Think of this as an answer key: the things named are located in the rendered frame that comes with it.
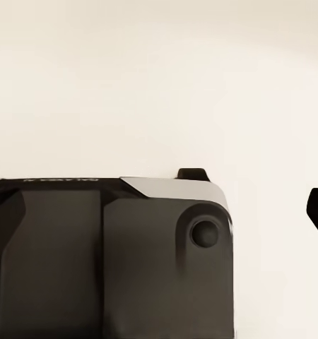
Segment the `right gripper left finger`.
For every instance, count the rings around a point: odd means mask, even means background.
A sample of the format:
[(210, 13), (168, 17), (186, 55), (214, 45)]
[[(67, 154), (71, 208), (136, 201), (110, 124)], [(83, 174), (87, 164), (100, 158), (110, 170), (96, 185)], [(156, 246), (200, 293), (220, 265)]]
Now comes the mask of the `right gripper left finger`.
[(20, 188), (0, 193), (0, 256), (25, 215), (25, 200)]

